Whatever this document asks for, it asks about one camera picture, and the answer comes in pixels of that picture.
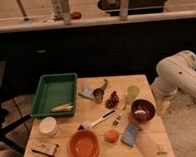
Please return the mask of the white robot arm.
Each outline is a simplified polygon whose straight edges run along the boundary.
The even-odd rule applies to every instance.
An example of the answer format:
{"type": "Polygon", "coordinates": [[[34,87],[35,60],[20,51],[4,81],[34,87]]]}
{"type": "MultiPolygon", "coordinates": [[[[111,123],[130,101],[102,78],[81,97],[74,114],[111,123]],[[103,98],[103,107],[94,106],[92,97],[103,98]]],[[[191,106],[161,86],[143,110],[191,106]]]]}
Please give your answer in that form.
{"type": "Polygon", "coordinates": [[[151,90],[156,98],[173,97],[177,89],[196,99],[196,55],[187,50],[166,57],[156,65],[157,77],[151,90]]]}

